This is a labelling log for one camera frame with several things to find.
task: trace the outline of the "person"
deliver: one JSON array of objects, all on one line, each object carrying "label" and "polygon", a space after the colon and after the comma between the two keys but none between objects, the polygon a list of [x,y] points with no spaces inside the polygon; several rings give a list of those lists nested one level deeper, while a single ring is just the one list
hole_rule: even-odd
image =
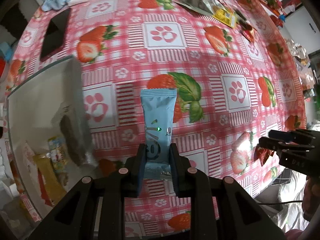
[{"label": "person", "polygon": [[[320,204],[320,179],[307,176],[307,183],[304,188],[302,200],[303,217],[310,221]],[[302,234],[302,230],[292,229],[285,233],[287,240],[297,240]]]}]

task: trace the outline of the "pink checkered tablecloth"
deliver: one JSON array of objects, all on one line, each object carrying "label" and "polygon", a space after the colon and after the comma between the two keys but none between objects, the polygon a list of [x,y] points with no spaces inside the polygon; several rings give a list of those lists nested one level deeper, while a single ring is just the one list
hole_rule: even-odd
[{"label": "pink checkered tablecloth", "polygon": [[[140,90],[146,89],[152,78],[166,86],[179,81],[179,74],[173,72],[184,73],[190,76],[189,84],[200,85],[201,91],[196,92],[200,99],[191,107],[191,102],[180,96],[172,142],[193,166],[216,178],[232,176],[255,197],[274,179],[273,167],[277,174],[284,168],[279,166],[276,154],[261,166],[251,148],[245,169],[237,172],[232,163],[232,145],[245,131],[251,132],[256,142],[271,129],[285,130],[290,115],[297,115],[301,127],[305,127],[304,100],[295,64],[278,29],[257,0],[225,0],[228,6],[238,7],[256,27],[259,34],[255,43],[241,35],[240,26],[231,29],[173,1],[90,0],[72,6],[63,49],[45,62],[39,59],[42,41],[50,19],[59,12],[38,10],[17,46],[13,57],[17,66],[11,67],[7,89],[14,89],[64,56],[73,54],[86,61],[78,45],[85,41],[80,39],[98,26],[108,26],[99,55],[82,63],[84,102],[97,159],[124,163],[135,155],[138,144],[145,141]],[[228,48],[227,52],[210,40],[210,32],[204,30],[208,26],[217,26],[224,33],[215,37],[226,39],[222,46]],[[273,86],[274,106],[269,94],[263,99],[260,77],[269,79]],[[6,145],[10,157],[8,142]],[[271,168],[273,176],[269,178]],[[23,201],[39,220],[25,194]],[[177,198],[171,182],[147,179],[140,198],[125,201],[126,236],[173,232],[169,219],[189,210],[190,199]]]}]

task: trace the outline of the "phone screen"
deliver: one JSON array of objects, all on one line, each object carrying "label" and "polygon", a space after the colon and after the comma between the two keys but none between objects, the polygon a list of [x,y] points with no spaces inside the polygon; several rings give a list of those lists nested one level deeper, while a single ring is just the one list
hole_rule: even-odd
[{"label": "phone screen", "polygon": [[49,57],[63,49],[70,11],[71,8],[68,8],[50,20],[42,43],[40,55],[41,61],[47,60]]}]

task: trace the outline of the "black cable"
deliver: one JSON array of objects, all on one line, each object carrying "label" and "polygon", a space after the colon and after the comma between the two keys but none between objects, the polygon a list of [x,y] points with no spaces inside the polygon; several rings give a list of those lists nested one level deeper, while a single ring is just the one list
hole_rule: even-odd
[{"label": "black cable", "polygon": [[283,205],[283,204],[289,204],[289,203],[301,203],[303,200],[293,200],[288,202],[279,202],[279,203],[257,203],[258,205]]}]

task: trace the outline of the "black smartphone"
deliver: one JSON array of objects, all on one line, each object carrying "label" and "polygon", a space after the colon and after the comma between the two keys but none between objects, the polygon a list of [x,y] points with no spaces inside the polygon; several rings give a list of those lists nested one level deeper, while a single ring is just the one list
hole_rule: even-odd
[{"label": "black smartphone", "polygon": [[70,12],[71,8],[68,8],[51,18],[42,43],[40,61],[47,60],[63,49]]}]

